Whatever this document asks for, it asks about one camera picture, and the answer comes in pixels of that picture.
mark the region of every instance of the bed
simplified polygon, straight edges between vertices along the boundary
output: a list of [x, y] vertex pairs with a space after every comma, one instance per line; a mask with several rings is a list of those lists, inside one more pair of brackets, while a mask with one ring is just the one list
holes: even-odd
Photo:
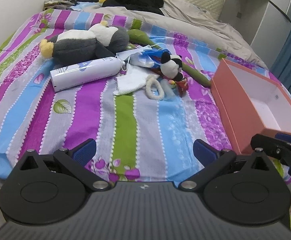
[[196, 82], [172, 101], [150, 100], [143, 89], [114, 96], [114, 77], [53, 90], [49, 72], [56, 64], [41, 56], [39, 42], [69, 29], [89, 29], [102, 20], [146, 32], [208, 78], [226, 58], [276, 80], [236, 30], [214, 20], [224, 0], [187, 0], [183, 5], [182, 0], [165, 1], [170, 7], [192, 2], [201, 13], [191, 21], [187, 14], [182, 20], [122, 7], [49, 9], [29, 18], [2, 44], [0, 183], [27, 149], [49, 154], [88, 138], [96, 140], [97, 152], [86, 168], [112, 182], [168, 180], [178, 185], [203, 168], [193, 156], [194, 140], [218, 150], [231, 148], [210, 90]]

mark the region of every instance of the penguin plush toy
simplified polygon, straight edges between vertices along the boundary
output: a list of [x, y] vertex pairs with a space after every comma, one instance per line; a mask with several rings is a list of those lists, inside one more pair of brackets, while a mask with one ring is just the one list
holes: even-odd
[[108, 26], [106, 21], [87, 30], [69, 30], [52, 38], [42, 40], [40, 52], [43, 57], [53, 57], [62, 65], [69, 66], [98, 58], [114, 57], [124, 51], [129, 35], [122, 27]]

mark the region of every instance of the white towel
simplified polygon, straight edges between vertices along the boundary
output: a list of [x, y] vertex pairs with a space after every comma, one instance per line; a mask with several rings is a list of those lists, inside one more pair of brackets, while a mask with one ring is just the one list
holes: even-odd
[[153, 73], [148, 68], [127, 64], [127, 73], [124, 76], [116, 77], [117, 90], [113, 94], [116, 96], [125, 95], [144, 87], [147, 76], [150, 74], [156, 76], [156, 78], [159, 77], [158, 74]]

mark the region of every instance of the ridged surface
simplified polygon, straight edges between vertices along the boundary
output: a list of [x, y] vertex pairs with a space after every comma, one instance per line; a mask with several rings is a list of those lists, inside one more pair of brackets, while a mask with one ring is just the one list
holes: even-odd
[[259, 228], [229, 224], [207, 211], [195, 193], [170, 182], [118, 182], [90, 196], [72, 217], [45, 227], [8, 222], [0, 240], [290, 240], [281, 223]]

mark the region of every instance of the face mask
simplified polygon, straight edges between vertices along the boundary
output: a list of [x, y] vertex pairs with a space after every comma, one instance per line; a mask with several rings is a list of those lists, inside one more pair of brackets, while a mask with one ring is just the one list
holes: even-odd
[[128, 59], [128, 62], [131, 65], [139, 67], [160, 68], [161, 56], [165, 51], [169, 52], [167, 49], [152, 49], [138, 52], [131, 55]]
[[118, 59], [121, 59], [122, 61], [125, 61], [128, 57], [130, 57], [132, 54], [135, 54], [137, 52], [145, 51], [147, 49], [152, 49], [150, 45], [139, 48], [139, 49], [131, 49], [131, 50], [126, 50], [123, 52], [118, 52], [116, 54]]

